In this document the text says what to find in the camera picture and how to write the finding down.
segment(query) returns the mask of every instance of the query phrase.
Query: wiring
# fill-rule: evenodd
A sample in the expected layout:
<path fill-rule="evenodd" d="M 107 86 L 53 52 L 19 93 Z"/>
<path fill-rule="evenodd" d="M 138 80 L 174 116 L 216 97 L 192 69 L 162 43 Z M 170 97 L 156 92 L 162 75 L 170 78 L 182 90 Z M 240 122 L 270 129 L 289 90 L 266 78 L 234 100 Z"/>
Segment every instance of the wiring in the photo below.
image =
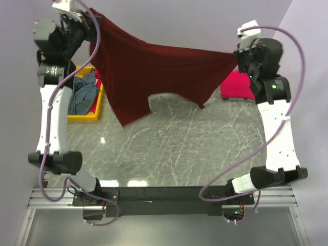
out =
<path fill-rule="evenodd" d="M 287 110 L 285 116 L 286 118 L 290 116 L 300 94 L 303 88 L 303 84 L 304 84 L 304 78 L 305 78 L 305 56 L 304 56 L 304 52 L 303 49 L 300 45 L 300 43 L 298 42 L 298 40 L 290 34 L 290 32 L 287 32 L 284 29 L 281 29 L 279 27 L 272 27 L 272 26 L 255 26 L 255 27 L 248 27 L 245 29 L 242 29 L 241 32 L 245 32 L 245 31 L 249 31 L 249 30 L 253 30 L 253 29 L 271 29 L 271 30 L 275 30 L 275 31 L 279 31 L 285 35 L 287 35 L 296 45 L 298 52 L 300 54 L 300 58 L 301 58 L 301 75 L 300 75 L 300 80 L 299 80 L 299 84 L 296 90 L 296 94 L 294 96 L 294 99 L 291 101 L 290 107 Z M 276 130 L 276 132 L 273 134 L 273 136 L 266 142 L 264 143 L 262 146 L 260 146 L 257 150 L 255 150 L 253 153 L 251 153 L 250 155 L 244 157 L 242 160 L 240 160 L 239 162 L 235 163 L 234 165 L 228 167 L 227 169 L 225 169 L 222 173 L 218 174 L 217 176 L 215 176 L 214 178 L 212 178 L 199 192 L 199 198 L 203 201 L 209 201 L 209 202 L 214 202 L 214 201 L 226 201 L 229 199 L 233 199 L 236 197 L 240 197 L 240 196 L 244 196 L 244 195 L 249 195 L 252 192 L 245 192 L 245 193 L 241 193 L 241 194 L 237 194 L 237 195 L 233 195 L 233 196 L 229 196 L 229 197 L 223 197 L 223 198 L 218 198 L 218 199 L 208 199 L 208 198 L 204 198 L 203 197 L 203 193 L 204 191 L 211 185 L 213 184 L 215 181 L 217 181 L 220 177 L 222 177 L 224 174 L 226 174 L 227 172 L 231 171 L 232 169 L 236 168 L 237 166 L 239 166 L 240 164 L 242 164 L 243 162 L 245 162 L 246 160 L 252 158 L 253 156 L 257 155 L 260 151 L 262 151 L 263 149 L 265 149 L 277 136 L 278 134 L 281 132 L 283 126 L 285 125 L 287 119 L 282 120 L 280 126 L 278 127 L 278 129 Z M 258 202 L 260 199 L 260 194 L 261 192 L 258 191 L 258 201 L 256 202 L 254 209 L 252 210 L 252 212 L 254 212 L 254 210 L 256 210 L 256 207 L 258 206 Z M 247 218 L 249 218 L 249 216 L 253 214 L 250 213 L 245 219 L 243 219 L 242 221 L 246 220 Z"/>
<path fill-rule="evenodd" d="M 69 74 L 67 77 L 65 77 L 59 84 L 58 86 L 54 89 L 53 93 L 51 94 L 50 98 L 49 98 L 49 103 L 48 103 L 48 109 L 47 109 L 47 122 L 46 122 L 46 146 L 45 146 L 45 150 L 44 150 L 44 153 L 43 153 L 43 158 L 42 158 L 42 161 L 41 161 L 41 166 L 40 166 L 40 170 L 39 170 L 39 177 L 38 177 L 38 184 L 39 184 L 39 187 L 40 187 L 40 191 L 41 193 L 43 194 L 43 196 L 48 199 L 49 201 L 60 201 L 63 197 L 64 197 L 64 194 L 66 192 L 66 187 L 67 187 L 67 182 L 70 181 L 72 184 L 74 184 L 78 189 L 80 189 L 82 192 L 84 192 L 86 195 L 88 195 L 89 197 L 92 197 L 96 200 L 103 200 L 105 202 L 109 202 L 111 204 L 113 204 L 116 209 L 117 209 L 117 212 L 116 212 L 116 215 L 115 217 L 110 220 L 109 222 L 106 222 L 106 223 L 102 223 L 102 224 L 96 224 L 96 223 L 92 223 L 90 221 L 86 221 L 86 223 L 92 225 L 92 226 L 106 226 L 108 224 L 111 224 L 112 222 L 114 222 L 118 217 L 119 217 L 119 207 L 117 205 L 116 202 L 114 201 L 111 201 L 111 200 L 108 200 L 108 199 L 105 199 L 105 198 L 102 198 L 102 197 L 99 197 L 99 196 L 95 196 L 93 194 L 90 194 L 88 191 L 84 190 L 82 187 L 80 187 L 72 178 L 70 177 L 67 177 L 65 178 L 64 180 L 64 187 L 63 187 L 63 191 L 61 193 L 61 195 L 58 197 L 58 198 L 51 198 L 47 193 L 46 193 L 46 190 L 43 186 L 43 177 L 44 177 L 44 169 L 45 169 L 45 164 L 46 164 L 46 158 L 47 158 L 47 155 L 49 153 L 49 146 L 50 146 L 50 143 L 49 143 L 49 140 L 50 140 L 50 127 L 51 127 L 51 110 L 52 110 L 52 105 L 53 105 L 53 102 L 55 100 L 55 97 L 57 95 L 57 93 L 59 92 L 60 88 L 70 79 L 72 78 L 76 73 L 78 73 L 79 71 L 81 71 L 85 66 L 87 66 L 91 60 L 94 58 L 94 56 L 96 55 L 97 51 L 98 51 L 98 48 L 99 48 L 99 45 L 100 45 L 100 26 L 98 24 L 98 21 L 95 17 L 95 15 L 92 13 L 92 11 L 89 9 L 89 7 L 83 2 L 83 0 L 77 0 L 78 3 L 80 3 L 84 8 L 85 10 L 88 12 L 88 14 L 90 15 L 92 21 L 94 22 L 94 25 L 95 25 L 95 28 L 96 28 L 96 32 L 97 32 L 97 42 L 96 42 L 96 47 L 93 51 L 93 53 L 91 54 L 91 56 L 89 57 L 89 59 L 81 66 L 79 67 L 77 70 L 75 70 L 74 72 L 72 72 L 71 74 Z"/>

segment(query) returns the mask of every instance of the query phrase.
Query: red object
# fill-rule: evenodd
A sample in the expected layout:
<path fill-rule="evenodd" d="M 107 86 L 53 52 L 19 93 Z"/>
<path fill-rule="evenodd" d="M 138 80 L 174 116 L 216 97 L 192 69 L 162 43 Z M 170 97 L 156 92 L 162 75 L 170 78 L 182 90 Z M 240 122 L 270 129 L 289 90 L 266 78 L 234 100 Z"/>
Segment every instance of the red object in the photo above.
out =
<path fill-rule="evenodd" d="M 100 89 L 101 83 L 102 83 L 101 76 L 100 76 L 98 71 L 94 71 L 94 75 L 96 76 L 96 79 L 98 80 L 97 83 L 96 83 L 96 86 L 97 86 L 98 89 Z M 93 112 L 93 113 L 96 112 L 98 97 L 99 97 L 99 95 L 96 96 L 96 98 L 95 98 L 95 100 L 94 100 L 94 102 L 93 102 L 93 104 L 92 104 L 92 106 L 91 106 L 91 108 L 89 109 L 88 112 Z"/>
<path fill-rule="evenodd" d="M 122 126 L 151 113 L 148 97 L 156 93 L 175 93 L 203 108 L 237 65 L 230 53 L 148 44 L 105 17 L 100 30 L 100 48 L 92 64 Z"/>
<path fill-rule="evenodd" d="M 250 78 L 248 78 L 247 74 L 232 71 L 221 84 L 221 97 L 223 99 L 242 98 L 255 100 L 250 85 Z"/>

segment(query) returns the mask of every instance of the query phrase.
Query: white wall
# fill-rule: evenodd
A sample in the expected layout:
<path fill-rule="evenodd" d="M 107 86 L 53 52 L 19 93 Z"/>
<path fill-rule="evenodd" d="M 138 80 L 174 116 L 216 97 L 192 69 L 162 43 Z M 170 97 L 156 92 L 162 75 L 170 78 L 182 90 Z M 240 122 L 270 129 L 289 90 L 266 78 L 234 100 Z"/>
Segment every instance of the white wall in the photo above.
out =
<path fill-rule="evenodd" d="M 303 46 L 306 80 L 302 95 L 292 113 L 295 148 L 309 177 L 293 185 L 311 245 L 327 245 L 328 233 L 328 18 L 327 0 L 294 0 L 281 27 L 291 31 Z M 285 54 L 280 74 L 296 88 L 300 61 L 294 45 L 283 35 Z"/>
<path fill-rule="evenodd" d="M 0 1 L 0 244 L 14 245 L 38 169 L 27 162 L 39 138 L 35 15 L 26 0 Z"/>
<path fill-rule="evenodd" d="M 58 18 L 51 1 L 30 0 L 40 17 Z M 235 31 L 253 19 L 278 26 L 292 0 L 85 0 L 130 34 L 149 43 L 232 52 Z M 263 31 L 264 35 L 273 32 Z M 73 61 L 87 60 L 84 44 Z"/>

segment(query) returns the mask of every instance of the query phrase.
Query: gray marble surface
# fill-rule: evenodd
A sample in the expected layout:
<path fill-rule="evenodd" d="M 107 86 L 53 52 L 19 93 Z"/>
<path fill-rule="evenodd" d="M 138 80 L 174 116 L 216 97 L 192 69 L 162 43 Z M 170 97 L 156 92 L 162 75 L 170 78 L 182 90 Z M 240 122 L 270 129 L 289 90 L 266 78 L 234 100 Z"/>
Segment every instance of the gray marble surface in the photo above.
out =
<path fill-rule="evenodd" d="M 215 91 L 204 109 L 177 95 L 149 98 L 152 114 L 125 127 L 106 96 L 99 121 L 68 124 L 71 150 L 81 151 L 84 167 L 107 186 L 205 185 L 264 141 L 254 102 L 228 101 Z M 265 165 L 265 151 L 214 184 L 225 184 Z M 50 178 L 48 187 L 62 187 Z"/>

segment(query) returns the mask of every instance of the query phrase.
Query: yellow plastic basket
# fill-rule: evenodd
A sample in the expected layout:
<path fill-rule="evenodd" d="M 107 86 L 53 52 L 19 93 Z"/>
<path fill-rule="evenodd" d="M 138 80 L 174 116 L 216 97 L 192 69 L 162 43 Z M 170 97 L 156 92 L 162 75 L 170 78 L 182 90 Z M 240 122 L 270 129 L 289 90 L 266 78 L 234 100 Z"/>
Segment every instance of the yellow plastic basket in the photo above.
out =
<path fill-rule="evenodd" d="M 94 68 L 94 67 L 87 66 L 87 67 L 83 68 L 81 71 L 79 71 L 75 76 L 82 77 L 85 74 L 89 74 L 92 68 Z M 102 99 L 103 95 L 104 95 L 104 86 L 103 86 L 103 84 L 101 84 L 100 92 L 98 94 L 96 111 L 94 113 L 89 112 L 86 115 L 68 115 L 67 120 L 68 121 L 96 121 L 96 120 L 99 120 L 101 99 Z"/>

